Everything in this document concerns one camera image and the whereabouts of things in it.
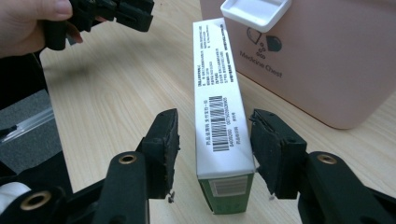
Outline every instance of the white lid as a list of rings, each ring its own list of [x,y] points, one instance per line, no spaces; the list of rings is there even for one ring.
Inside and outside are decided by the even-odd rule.
[[[285,14],[291,0],[226,0],[221,5],[224,17],[262,33],[268,32]]]

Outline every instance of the table surface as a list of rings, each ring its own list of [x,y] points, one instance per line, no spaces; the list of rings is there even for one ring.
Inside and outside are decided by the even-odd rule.
[[[155,116],[177,108],[180,148],[175,203],[150,200],[152,223],[299,223],[296,200],[273,199],[256,175],[246,213],[215,216],[196,178],[192,23],[198,0],[158,0],[148,33],[104,22],[84,43],[46,49],[42,61],[74,191],[103,179],[110,160],[135,150]],[[362,125],[335,130],[238,75],[246,115],[280,116],[308,143],[346,161],[362,183],[396,197],[396,93]]]

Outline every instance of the barcode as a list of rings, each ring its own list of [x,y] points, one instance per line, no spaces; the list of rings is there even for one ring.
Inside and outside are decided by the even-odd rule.
[[[209,114],[212,127],[213,151],[230,150],[222,96],[209,97]]]
[[[209,181],[214,197],[228,197],[245,194],[248,186],[248,176],[238,176]]]

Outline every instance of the pink box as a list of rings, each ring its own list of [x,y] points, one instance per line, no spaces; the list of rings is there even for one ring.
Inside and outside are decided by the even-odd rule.
[[[201,0],[203,19],[222,3]],[[331,127],[358,126],[396,91],[394,1],[294,0],[267,33],[225,20],[236,70]]]

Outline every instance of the white box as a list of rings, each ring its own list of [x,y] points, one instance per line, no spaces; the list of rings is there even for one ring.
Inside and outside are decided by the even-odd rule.
[[[224,19],[193,24],[197,177],[214,214],[244,212],[256,167]]]

